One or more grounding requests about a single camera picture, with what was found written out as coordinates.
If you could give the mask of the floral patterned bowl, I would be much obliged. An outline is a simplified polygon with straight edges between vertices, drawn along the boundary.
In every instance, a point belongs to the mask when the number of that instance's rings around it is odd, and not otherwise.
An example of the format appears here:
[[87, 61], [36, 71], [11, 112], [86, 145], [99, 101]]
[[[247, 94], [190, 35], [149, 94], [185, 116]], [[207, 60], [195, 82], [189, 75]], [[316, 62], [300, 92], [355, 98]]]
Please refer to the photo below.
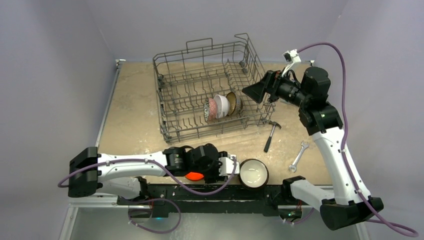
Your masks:
[[209, 97], [203, 106], [204, 119], [206, 122], [213, 121], [217, 118], [218, 106], [216, 101]]

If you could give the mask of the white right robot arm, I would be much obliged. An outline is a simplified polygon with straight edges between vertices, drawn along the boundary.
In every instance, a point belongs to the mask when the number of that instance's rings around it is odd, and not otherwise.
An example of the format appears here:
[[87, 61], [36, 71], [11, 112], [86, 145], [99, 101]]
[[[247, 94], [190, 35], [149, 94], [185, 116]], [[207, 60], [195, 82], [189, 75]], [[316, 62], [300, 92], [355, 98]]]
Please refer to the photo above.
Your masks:
[[269, 70], [263, 78], [242, 89], [256, 103], [265, 95], [273, 103], [279, 99], [298, 107], [299, 119], [318, 147], [331, 177], [333, 193], [311, 184], [302, 176], [284, 179], [280, 196], [288, 204], [301, 200], [319, 211], [330, 230], [338, 230], [369, 220], [383, 209], [383, 201], [373, 197], [357, 170], [343, 137], [345, 130], [338, 110], [328, 102], [331, 86], [328, 72], [309, 67], [297, 82], [280, 71]]

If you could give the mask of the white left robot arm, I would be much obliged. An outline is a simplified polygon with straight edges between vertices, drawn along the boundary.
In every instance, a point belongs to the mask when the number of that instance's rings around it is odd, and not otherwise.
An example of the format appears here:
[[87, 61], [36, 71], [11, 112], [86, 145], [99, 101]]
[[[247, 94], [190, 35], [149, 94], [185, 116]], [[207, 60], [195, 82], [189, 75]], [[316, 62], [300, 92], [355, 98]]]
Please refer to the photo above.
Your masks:
[[66, 188], [70, 198], [105, 193], [142, 205], [149, 199], [142, 176], [170, 177], [189, 192], [202, 196], [203, 192], [189, 188], [178, 179], [190, 173], [201, 174], [206, 184], [222, 182], [226, 186], [240, 173], [240, 164], [235, 155], [218, 151], [211, 143], [135, 155], [99, 153], [98, 147], [90, 146], [69, 162], [69, 175], [58, 187]]

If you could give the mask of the orange bowl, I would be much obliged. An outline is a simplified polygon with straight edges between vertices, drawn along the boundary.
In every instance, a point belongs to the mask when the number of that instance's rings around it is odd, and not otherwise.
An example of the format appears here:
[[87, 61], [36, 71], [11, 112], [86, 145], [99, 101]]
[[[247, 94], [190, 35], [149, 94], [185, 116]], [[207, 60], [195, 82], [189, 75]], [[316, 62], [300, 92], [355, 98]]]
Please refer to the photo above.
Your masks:
[[189, 172], [184, 177], [192, 182], [198, 182], [204, 179], [204, 175], [198, 172]]

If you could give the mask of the brown gold patterned bowl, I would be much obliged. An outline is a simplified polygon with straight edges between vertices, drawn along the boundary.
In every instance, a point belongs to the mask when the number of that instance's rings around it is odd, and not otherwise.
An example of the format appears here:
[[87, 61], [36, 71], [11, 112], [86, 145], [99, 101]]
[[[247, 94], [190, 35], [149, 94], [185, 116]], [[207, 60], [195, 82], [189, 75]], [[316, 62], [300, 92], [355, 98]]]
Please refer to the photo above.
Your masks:
[[240, 114], [243, 108], [242, 98], [233, 91], [229, 92], [226, 98], [229, 101], [229, 111], [227, 115], [233, 116]]

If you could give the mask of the black bowl white inside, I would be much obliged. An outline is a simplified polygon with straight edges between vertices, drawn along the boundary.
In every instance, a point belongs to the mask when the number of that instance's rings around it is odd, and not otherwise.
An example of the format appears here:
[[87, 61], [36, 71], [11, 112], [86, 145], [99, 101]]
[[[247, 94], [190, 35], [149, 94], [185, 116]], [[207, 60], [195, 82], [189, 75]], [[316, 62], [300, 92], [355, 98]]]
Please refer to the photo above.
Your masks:
[[269, 170], [262, 161], [250, 158], [240, 164], [238, 179], [244, 188], [257, 191], [267, 185], [269, 175]]

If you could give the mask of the silver wrench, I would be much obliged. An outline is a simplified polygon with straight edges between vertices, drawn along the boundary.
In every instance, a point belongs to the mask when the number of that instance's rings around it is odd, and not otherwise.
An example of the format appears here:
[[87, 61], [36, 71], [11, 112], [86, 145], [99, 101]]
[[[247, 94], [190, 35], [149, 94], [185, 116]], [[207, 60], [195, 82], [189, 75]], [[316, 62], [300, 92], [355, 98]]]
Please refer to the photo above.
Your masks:
[[292, 162], [291, 165], [289, 165], [288, 170], [292, 173], [295, 173], [297, 171], [297, 165], [303, 155], [303, 153], [305, 152], [305, 150], [309, 147], [309, 143], [302, 141], [301, 142], [301, 148], [296, 156], [296, 158], [294, 159], [294, 161]]

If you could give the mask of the black handled hammer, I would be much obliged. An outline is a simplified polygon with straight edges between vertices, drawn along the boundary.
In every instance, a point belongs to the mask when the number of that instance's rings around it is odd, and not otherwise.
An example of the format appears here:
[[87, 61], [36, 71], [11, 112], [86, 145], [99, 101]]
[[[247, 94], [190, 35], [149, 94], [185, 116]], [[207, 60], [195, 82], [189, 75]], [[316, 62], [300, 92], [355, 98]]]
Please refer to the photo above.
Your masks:
[[266, 144], [265, 144], [265, 146], [264, 146], [264, 149], [263, 149], [263, 151], [264, 151], [265, 153], [267, 153], [267, 152], [269, 151], [269, 148], [270, 148], [270, 145], [271, 145], [271, 142], [272, 142], [272, 138], [273, 138], [273, 135], [274, 135], [275, 129], [276, 129], [276, 128], [279, 128], [279, 129], [281, 129], [281, 128], [282, 128], [282, 126], [281, 126], [278, 122], [276, 122], [276, 121], [272, 121], [272, 120], [270, 120], [268, 123], [269, 123], [270, 125], [272, 125], [272, 129], [271, 129], [270, 135], [269, 135], [269, 137], [268, 137], [268, 139], [267, 139], [267, 141], [266, 141]]

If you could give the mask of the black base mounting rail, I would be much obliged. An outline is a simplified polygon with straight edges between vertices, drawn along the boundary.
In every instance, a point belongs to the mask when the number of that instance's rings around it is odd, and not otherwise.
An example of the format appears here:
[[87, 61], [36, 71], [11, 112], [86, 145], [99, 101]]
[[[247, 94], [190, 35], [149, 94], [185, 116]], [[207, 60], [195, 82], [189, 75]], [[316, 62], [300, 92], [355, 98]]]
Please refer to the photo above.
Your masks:
[[146, 210], [153, 218], [167, 218], [169, 214], [260, 214], [299, 220], [310, 213], [310, 206], [295, 199], [285, 198], [280, 185], [266, 185], [249, 190], [242, 185], [227, 185], [213, 195], [197, 195], [178, 184], [147, 185], [147, 194], [134, 199], [117, 198], [117, 205], [131, 210]]

